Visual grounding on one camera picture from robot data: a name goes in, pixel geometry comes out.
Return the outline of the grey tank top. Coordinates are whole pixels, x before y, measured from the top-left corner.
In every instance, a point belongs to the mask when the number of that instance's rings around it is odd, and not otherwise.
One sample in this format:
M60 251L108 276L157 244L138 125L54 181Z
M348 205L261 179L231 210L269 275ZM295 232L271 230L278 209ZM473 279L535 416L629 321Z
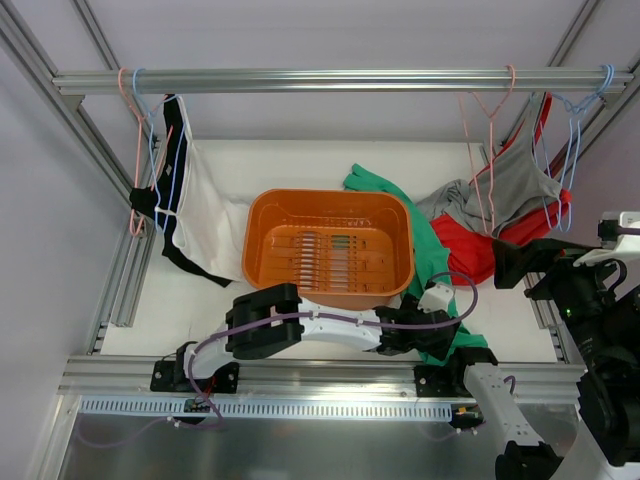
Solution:
M527 214L560 198L561 186L536 165L534 134L541 119L545 95L534 93L513 143L493 166L470 181L454 180L417 202L427 219L443 214L462 227L496 237Z

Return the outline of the blue wire hanger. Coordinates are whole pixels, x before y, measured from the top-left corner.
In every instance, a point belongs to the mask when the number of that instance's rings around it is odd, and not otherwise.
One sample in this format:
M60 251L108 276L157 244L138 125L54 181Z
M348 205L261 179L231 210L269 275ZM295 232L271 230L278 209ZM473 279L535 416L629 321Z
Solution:
M134 70L132 75L133 96L135 99L140 100L142 103L143 114L141 119L145 120L147 118L150 118L152 122L156 116L157 110L161 106L167 103L174 103L175 106L178 108L178 113L181 114L182 113L181 108L184 105L182 95L166 94L164 99L160 101L154 108L150 108L145 103L145 101L142 99L142 96L140 95L138 90L138 75L143 71L144 71L144 68L137 68ZM153 214L154 214L153 221L154 221L154 226L156 230L162 233L166 232L166 229L169 223L169 217L175 215L175 212L171 210L171 206L172 206L173 198L175 196L177 174L176 174L176 167L170 165L170 160L176 160L178 158L180 149L183 144L183 139L185 137L185 130L186 130L186 126L184 121L182 121L181 126L176 130L177 134L174 134L175 132L174 127L169 126L167 128L164 149L162 150L161 153L154 154L153 147L151 145L148 145L149 159L150 159L151 167L153 168L153 173L151 177L151 180L152 180L151 187L152 187L152 190L156 193L156 197L157 197L156 204L153 208ZM154 133L153 122L151 123L151 133ZM160 193L160 186L159 186L161 170L163 167L168 167L171 173L169 196L167 198L167 205L165 208L161 207L162 195Z
M553 203L548 203L546 200L543 201L543 211L551 230L566 233L572 226L571 190L575 178L574 170L582 147L582 122L590 112L592 106L598 100L603 99L604 94L612 85L616 74L616 68L612 64L604 64L601 66L601 69L604 74L601 84L578 102L570 100L561 93L548 92L545 94L545 97L549 97L552 101L562 104L568 121L568 137L565 145L565 153L562 154L560 169L556 173L552 172L552 165L549 161L544 137L544 127L540 126L535 129L535 131L539 131L540 134L533 146L534 163L538 164L538 149L541 148L544 158L543 171L561 187L560 193Z

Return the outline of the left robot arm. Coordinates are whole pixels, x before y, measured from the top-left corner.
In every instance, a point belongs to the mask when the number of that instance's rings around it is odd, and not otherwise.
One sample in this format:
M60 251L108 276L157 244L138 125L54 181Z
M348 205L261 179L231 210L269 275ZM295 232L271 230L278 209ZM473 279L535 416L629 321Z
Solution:
M291 283L258 290L236 298L209 337L176 350L166 388L227 393L223 382L229 364L267 359L304 341L383 356L416 350L443 361L460 324L448 312L454 296L454 289L434 283L420 299L411 296L398 308L355 311L315 303Z

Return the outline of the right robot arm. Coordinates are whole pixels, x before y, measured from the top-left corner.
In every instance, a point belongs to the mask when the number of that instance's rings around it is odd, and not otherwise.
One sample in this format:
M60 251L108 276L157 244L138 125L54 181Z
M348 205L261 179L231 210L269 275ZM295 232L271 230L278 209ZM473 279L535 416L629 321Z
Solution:
M581 365L564 382L554 372L526 395L537 404L566 404L575 435L558 453L523 414L509 371L488 349L467 348L446 373L448 388L471 396L496 454L498 479L636 479L639 476L639 291L617 287L639 259L639 238L626 229L604 247L553 239L525 246L496 240L494 285L510 289L529 273L533 301L555 306Z

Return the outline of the green tank top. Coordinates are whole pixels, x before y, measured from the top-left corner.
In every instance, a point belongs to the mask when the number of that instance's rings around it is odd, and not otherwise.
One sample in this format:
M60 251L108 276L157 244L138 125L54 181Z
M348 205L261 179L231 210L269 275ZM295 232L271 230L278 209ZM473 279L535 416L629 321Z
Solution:
M345 190L349 191L389 193L406 205L412 226L415 273L409 286L403 292L403 300L407 300L409 295L419 298L424 293L428 280L432 279L434 275L457 271L449 268L450 250L442 245L425 215L420 213L411 198L394 183L356 163L352 165L351 172L344 179L343 186ZM469 278L467 277L466 274L460 272L453 276L441 275L435 281L448 285L470 287L473 292L473 287L477 287L480 280L476 280L473 275ZM468 307L467 311L464 312L468 313L466 316L469 316L474 308ZM463 319L466 318L464 313L458 313L455 300L450 301L447 312L453 317L462 315ZM427 350L422 347L414 347L419 352L424 363L444 366L457 348L488 347L486 339L481 334L470 333L462 323L456 324L455 327L457 331L443 360L436 358L434 354L427 353Z

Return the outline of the red tank top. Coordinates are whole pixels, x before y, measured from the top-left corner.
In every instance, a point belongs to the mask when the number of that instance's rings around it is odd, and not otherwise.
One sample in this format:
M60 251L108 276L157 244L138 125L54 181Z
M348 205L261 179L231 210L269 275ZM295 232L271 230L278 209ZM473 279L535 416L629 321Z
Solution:
M551 106L552 100L549 97L545 97L541 119L538 121L537 127L545 126ZM520 131L520 128L521 125L497 156L513 143L513 139ZM539 134L539 131L535 131L534 143L539 138ZM543 170L540 165L542 156L542 150L539 148L538 164L536 165ZM449 268L462 272L469 277L473 275L476 280L480 280L479 283L484 282L494 274L495 263L492 252L494 239L516 245L525 245L532 240L546 236L551 231L547 224L543 207L527 214L522 220L506 228L496 237L488 237L485 234L470 231L446 214L429 221L442 245L450 250Z

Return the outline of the white tank top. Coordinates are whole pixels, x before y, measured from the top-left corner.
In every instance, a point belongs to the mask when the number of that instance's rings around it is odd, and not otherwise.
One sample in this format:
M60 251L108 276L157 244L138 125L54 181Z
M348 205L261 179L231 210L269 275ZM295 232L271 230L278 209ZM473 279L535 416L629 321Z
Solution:
M189 146L181 199L173 216L177 220L174 243L206 272L241 281L249 205L221 193L222 182L195 145L185 103L181 110L186 114Z

